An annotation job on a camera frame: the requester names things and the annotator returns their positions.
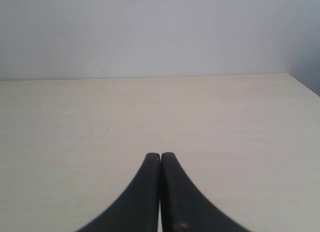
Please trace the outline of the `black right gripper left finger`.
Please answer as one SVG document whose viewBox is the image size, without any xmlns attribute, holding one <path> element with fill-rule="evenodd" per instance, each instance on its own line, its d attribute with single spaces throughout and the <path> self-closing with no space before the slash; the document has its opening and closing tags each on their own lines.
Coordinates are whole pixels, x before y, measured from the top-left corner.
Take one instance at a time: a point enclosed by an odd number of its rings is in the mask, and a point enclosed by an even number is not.
<svg viewBox="0 0 320 232">
<path fill-rule="evenodd" d="M 157 231 L 160 155 L 146 154 L 136 175 L 122 194 L 79 231 Z"/>
</svg>

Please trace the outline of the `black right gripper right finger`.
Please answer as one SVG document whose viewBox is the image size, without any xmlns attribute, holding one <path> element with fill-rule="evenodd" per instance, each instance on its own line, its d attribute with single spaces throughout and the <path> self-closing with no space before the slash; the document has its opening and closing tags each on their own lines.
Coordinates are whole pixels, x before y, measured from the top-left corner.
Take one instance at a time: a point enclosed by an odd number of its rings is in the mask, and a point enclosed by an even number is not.
<svg viewBox="0 0 320 232">
<path fill-rule="evenodd" d="M 160 210 L 163 231 L 246 231 L 193 184 L 174 153 L 161 155 Z"/>
</svg>

